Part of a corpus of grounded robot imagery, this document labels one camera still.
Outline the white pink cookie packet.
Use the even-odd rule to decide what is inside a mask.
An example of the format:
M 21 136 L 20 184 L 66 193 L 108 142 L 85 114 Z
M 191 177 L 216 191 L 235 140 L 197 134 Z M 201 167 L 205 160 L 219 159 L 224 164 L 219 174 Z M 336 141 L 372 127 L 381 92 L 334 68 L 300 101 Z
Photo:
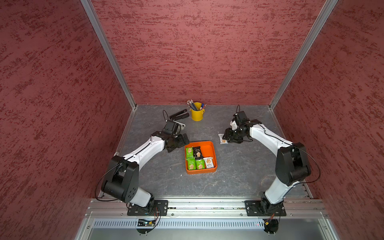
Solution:
M 220 144 L 223 145 L 223 144 L 228 144 L 228 141 L 224 139 L 224 134 L 218 134 L 219 138 L 220 138 Z

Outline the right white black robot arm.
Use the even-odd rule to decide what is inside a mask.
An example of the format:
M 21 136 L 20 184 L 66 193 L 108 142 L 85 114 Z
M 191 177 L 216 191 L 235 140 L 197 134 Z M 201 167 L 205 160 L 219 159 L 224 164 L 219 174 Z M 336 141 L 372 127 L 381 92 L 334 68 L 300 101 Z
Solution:
M 234 115 L 231 126 L 225 130 L 223 139 L 240 144 L 244 137 L 257 140 L 276 156 L 276 178 L 263 193 L 261 208 L 264 212 L 282 203 L 288 192 L 311 175 L 311 167 L 303 144 L 294 144 L 270 131 L 258 120 Z

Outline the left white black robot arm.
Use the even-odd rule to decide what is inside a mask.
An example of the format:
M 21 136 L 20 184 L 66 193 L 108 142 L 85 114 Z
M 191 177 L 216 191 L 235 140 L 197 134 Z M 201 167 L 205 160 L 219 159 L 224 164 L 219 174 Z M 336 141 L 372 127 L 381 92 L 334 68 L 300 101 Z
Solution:
M 155 132 L 139 148 L 124 156 L 114 156 L 103 176 L 101 190 L 124 203 L 150 208 L 153 195 L 139 187 L 141 168 L 156 154 L 169 153 L 190 143 L 186 134 L 168 135 Z

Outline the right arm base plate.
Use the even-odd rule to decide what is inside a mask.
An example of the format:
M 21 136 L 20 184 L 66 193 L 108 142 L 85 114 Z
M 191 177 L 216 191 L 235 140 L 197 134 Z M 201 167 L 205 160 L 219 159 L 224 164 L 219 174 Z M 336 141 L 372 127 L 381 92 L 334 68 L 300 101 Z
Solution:
M 284 202 L 270 204 L 268 201 L 244 201 L 248 217 L 285 217 Z

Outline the white cookie packet front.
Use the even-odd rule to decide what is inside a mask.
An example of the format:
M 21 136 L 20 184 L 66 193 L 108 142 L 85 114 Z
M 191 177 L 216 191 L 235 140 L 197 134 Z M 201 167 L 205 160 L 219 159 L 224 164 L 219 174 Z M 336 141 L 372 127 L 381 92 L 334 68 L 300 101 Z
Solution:
M 206 169 L 211 169 L 215 167 L 213 160 L 213 157 L 204 158 Z

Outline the black cookie packet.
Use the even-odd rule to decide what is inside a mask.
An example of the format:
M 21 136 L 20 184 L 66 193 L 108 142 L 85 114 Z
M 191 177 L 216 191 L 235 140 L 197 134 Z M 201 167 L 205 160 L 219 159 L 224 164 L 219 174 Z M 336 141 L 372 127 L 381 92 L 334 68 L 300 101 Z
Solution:
M 204 157 L 200 146 L 193 147 L 193 156 L 195 159 L 201 159 Z

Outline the orange plastic storage tray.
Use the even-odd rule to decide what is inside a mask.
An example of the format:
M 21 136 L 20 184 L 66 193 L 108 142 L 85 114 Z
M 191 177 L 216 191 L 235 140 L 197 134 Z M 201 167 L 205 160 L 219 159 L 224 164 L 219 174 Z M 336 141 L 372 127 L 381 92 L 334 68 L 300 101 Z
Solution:
M 213 142 L 202 141 L 186 145 L 185 164 L 189 175 L 215 172 L 217 159 Z

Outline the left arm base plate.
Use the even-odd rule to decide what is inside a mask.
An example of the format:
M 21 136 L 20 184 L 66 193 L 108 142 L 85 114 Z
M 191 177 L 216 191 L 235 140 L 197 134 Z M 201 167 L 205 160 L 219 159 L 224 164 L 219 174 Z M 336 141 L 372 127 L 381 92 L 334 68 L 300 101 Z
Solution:
M 158 214 L 166 216 L 168 212 L 168 200 L 153 200 L 147 207 L 140 207 L 132 203 L 128 206 L 128 216 L 157 217 Z

